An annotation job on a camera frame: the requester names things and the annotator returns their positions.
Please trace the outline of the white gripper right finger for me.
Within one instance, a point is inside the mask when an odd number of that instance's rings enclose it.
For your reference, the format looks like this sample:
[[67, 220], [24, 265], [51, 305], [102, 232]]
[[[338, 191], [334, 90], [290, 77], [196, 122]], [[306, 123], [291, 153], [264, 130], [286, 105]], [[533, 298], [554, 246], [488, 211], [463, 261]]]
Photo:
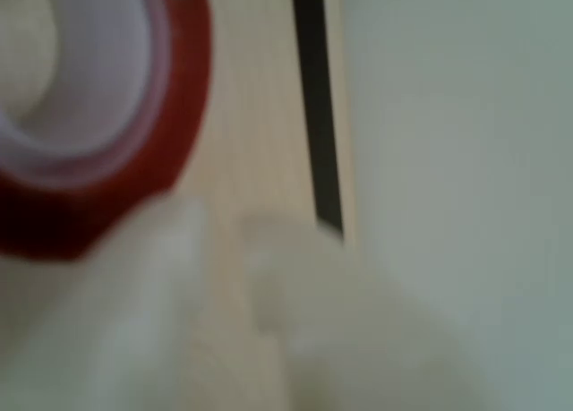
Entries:
[[488, 410], [438, 320], [339, 244], [249, 253], [258, 325], [280, 343], [295, 410]]

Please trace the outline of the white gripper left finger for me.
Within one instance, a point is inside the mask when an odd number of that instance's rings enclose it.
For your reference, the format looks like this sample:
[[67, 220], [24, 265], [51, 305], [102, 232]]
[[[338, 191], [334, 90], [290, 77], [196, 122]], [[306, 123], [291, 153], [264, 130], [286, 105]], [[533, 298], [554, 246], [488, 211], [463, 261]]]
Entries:
[[144, 202], [78, 261], [1, 260], [4, 410], [179, 410], [206, 214]]

